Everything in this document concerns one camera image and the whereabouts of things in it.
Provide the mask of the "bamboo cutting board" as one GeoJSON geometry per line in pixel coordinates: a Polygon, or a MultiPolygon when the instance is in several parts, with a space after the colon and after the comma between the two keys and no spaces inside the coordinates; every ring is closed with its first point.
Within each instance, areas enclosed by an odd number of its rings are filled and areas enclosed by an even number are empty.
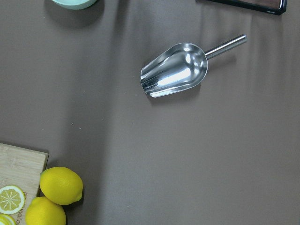
{"type": "Polygon", "coordinates": [[[24,225],[31,201],[40,194],[40,174],[46,169],[48,153],[7,144],[0,145],[0,186],[19,187],[26,197],[23,208],[11,217],[24,225]]]}

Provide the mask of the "whole yellow lemon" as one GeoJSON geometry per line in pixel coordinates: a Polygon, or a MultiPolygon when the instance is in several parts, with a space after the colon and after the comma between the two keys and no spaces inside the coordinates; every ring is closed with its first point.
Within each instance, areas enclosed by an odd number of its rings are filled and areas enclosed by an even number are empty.
{"type": "Polygon", "coordinates": [[[63,207],[46,197],[34,198],[25,214],[27,225],[65,225],[66,221],[63,207]]]}
{"type": "Polygon", "coordinates": [[[66,167],[46,169],[40,176],[40,189],[49,200],[59,205],[70,205],[81,200],[83,181],[66,167]]]}

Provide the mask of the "lemon slice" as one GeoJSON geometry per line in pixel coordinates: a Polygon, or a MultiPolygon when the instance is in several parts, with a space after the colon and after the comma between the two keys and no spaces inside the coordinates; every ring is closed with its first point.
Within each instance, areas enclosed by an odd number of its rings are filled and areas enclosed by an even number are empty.
{"type": "Polygon", "coordinates": [[[25,194],[14,185],[4,186],[0,189],[0,212],[3,214],[15,214],[19,212],[25,204],[25,194]]]}
{"type": "Polygon", "coordinates": [[[16,225],[15,220],[6,214],[0,215],[0,224],[1,225],[16,225]]]}

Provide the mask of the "mint green bowl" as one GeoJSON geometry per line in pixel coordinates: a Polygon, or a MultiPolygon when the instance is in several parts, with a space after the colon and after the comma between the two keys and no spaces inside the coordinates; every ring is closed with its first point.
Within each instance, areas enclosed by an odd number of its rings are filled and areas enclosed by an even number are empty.
{"type": "Polygon", "coordinates": [[[90,7],[97,0],[52,0],[55,4],[71,10],[81,10],[90,7]]]}

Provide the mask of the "steel ice scoop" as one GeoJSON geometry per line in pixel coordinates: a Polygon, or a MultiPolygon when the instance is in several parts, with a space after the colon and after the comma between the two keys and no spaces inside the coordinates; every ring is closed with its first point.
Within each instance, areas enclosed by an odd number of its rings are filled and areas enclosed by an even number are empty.
{"type": "Polygon", "coordinates": [[[179,43],[159,55],[141,70],[140,83],[147,96],[162,97],[199,85],[208,71],[208,60],[245,42],[239,35],[208,51],[192,43],[179,43]]]}

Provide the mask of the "black framed wooden tray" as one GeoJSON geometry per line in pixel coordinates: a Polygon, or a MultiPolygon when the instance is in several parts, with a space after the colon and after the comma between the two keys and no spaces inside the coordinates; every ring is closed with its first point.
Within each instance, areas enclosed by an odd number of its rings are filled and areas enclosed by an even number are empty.
{"type": "Polygon", "coordinates": [[[209,2],[246,8],[272,15],[282,15],[287,9],[287,0],[210,0],[209,2]]]}

